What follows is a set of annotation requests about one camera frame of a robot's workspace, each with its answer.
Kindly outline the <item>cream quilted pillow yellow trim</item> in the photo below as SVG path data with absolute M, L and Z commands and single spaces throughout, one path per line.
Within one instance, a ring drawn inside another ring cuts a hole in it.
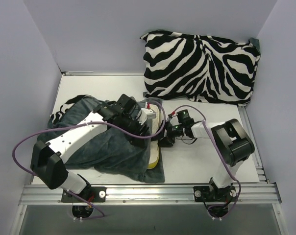
M 151 120 L 147 120 L 144 124 L 147 124 L 149 126 L 150 135 L 153 135 L 161 127 L 163 115 L 160 113 L 160 109 L 157 105 L 150 104 L 150 107 L 151 107 L 151 109 L 153 109 L 156 112 L 156 118 L 151 119 Z M 156 165 L 158 164 L 158 161 L 159 161 L 158 142 L 150 139 L 149 162 L 148 162 L 147 170 L 155 168 Z

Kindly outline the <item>grey zebra pillowcase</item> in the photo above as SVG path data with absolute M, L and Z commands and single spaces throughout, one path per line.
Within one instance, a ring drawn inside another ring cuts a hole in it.
M 50 116 L 48 128 L 76 125 L 102 103 L 90 95 L 71 98 Z M 65 164 L 66 168 L 94 168 L 101 173 L 124 175 L 139 182 L 163 183 L 165 174 L 162 159 L 159 159 L 155 168 L 147 170 L 150 140 L 146 139 L 145 147 L 140 148 L 131 145 L 125 136 L 115 128 L 108 128 L 71 155 Z

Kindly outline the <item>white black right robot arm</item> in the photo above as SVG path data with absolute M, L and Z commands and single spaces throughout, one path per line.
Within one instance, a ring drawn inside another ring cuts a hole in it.
M 158 143 L 161 147 L 172 147 L 179 137 L 186 137 L 190 144 L 199 139 L 211 140 L 221 164 L 210 179 L 209 196 L 220 200 L 235 181 L 239 167 L 255 151 L 254 144 L 237 119 L 221 123 L 194 121 L 188 110 L 174 111 L 169 115 Z

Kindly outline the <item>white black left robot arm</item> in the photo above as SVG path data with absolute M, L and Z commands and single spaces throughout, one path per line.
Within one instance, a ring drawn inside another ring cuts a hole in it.
M 49 189 L 62 188 L 72 192 L 78 201 L 86 201 L 92 193 L 90 184 L 83 177 L 68 171 L 66 162 L 80 147 L 113 126 L 130 133 L 129 142 L 132 145 L 144 147 L 143 136 L 148 131 L 145 122 L 155 118 L 155 111 L 146 104 L 137 117 L 133 118 L 131 114 L 135 109 L 136 102 L 125 94 L 112 104 L 99 104 L 78 125 L 72 126 L 64 134 L 48 142 L 36 142 L 31 170 Z

